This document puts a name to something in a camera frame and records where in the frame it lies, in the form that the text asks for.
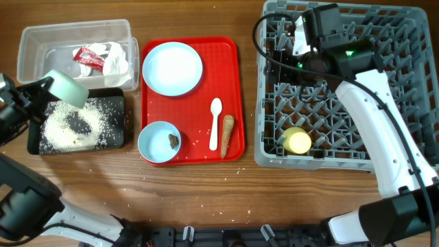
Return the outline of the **green bowl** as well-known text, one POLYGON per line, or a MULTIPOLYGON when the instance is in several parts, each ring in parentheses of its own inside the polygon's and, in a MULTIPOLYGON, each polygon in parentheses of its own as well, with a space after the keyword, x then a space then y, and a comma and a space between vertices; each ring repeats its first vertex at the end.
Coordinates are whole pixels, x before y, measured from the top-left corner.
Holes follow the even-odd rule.
POLYGON ((88 99, 89 91, 83 84, 55 69, 52 69, 43 76, 43 79, 46 78, 53 79, 48 90, 53 96, 76 108, 84 107, 88 99))

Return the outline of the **red sauce packet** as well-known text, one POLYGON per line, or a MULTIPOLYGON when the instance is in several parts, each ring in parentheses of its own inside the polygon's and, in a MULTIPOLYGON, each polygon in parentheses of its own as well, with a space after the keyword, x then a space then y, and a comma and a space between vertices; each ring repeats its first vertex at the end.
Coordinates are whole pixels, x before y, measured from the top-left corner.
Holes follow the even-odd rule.
POLYGON ((73 61, 100 72, 102 72, 104 68, 104 59, 87 47, 79 48, 79 50, 73 56, 73 61))

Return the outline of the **yellow plastic cup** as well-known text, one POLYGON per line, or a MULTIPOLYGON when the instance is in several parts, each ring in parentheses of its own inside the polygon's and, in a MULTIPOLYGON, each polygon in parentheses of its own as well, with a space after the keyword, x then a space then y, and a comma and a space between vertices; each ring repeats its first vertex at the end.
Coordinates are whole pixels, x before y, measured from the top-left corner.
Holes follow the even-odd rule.
POLYGON ((311 149, 311 137, 299 127, 291 127, 283 132, 285 137, 282 146, 294 154, 304 154, 311 149))

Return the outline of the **white napkin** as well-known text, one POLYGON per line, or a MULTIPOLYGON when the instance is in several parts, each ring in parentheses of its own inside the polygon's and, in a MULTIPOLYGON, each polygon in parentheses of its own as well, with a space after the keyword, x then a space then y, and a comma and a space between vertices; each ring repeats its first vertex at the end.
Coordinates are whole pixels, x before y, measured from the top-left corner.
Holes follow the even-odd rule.
MULTIPOLYGON (((126 59, 126 52, 121 44, 115 42, 93 43, 81 47, 87 47, 97 55, 100 55, 104 59, 104 68, 103 71, 100 72, 76 62, 79 64, 80 68, 80 74, 77 75, 77 78, 103 76, 104 78, 102 82, 100 82, 102 87, 121 86, 131 79, 128 72, 129 63, 126 59)), ((72 51, 73 56, 79 48, 72 51)))

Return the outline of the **small light blue bowl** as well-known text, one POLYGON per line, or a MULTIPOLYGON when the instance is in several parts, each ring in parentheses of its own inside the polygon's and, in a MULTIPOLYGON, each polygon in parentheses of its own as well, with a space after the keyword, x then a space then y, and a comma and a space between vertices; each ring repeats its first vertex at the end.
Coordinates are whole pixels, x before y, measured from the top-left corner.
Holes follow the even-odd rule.
POLYGON ((182 139, 179 130, 166 121, 155 121, 142 129, 138 141, 138 150, 141 156, 150 163, 165 163, 177 155, 182 139), (169 134, 176 135, 180 144, 171 149, 169 134))

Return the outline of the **large light blue plate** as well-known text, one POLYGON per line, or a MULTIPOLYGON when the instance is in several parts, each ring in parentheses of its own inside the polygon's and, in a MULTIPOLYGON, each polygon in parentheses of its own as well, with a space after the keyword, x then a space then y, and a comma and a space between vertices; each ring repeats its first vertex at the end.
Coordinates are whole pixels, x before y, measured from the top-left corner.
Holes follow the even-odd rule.
POLYGON ((203 74, 202 59, 189 45, 166 42, 145 57, 142 76, 146 85, 159 95, 180 96, 193 90, 203 74))

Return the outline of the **brown food scrap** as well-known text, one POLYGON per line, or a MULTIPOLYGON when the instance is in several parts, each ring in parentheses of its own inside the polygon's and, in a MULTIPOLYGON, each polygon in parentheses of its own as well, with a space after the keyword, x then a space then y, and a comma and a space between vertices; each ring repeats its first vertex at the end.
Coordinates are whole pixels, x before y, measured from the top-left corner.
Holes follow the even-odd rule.
POLYGON ((169 134, 169 142, 171 149, 175 149, 180 144, 180 139, 176 135, 169 134))

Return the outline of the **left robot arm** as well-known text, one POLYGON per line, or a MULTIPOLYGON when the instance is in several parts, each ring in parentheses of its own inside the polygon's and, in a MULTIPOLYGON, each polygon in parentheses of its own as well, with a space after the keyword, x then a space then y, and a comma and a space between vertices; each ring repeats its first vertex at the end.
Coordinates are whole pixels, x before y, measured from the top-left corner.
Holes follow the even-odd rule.
MULTIPOLYGON (((81 108, 88 89, 56 70, 24 86, 2 74, 1 144, 17 138, 30 123, 43 124, 53 98, 81 108)), ((141 245, 142 234, 130 221, 71 204, 50 180, 6 155, 1 155, 1 184, 11 188, 1 199, 2 246, 20 246, 41 235, 75 239, 81 246, 141 245)))

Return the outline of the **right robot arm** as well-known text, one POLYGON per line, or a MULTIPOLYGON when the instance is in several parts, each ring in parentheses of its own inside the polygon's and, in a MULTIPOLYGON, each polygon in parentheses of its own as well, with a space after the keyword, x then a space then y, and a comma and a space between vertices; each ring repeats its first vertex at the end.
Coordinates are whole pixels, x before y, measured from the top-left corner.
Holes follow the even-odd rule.
POLYGON ((438 227, 438 175, 419 152, 390 94, 388 76, 369 40, 351 41, 336 4, 302 16, 310 50, 285 64, 300 86, 325 80, 347 109, 374 165, 382 199, 331 217, 336 244, 376 246, 438 227))

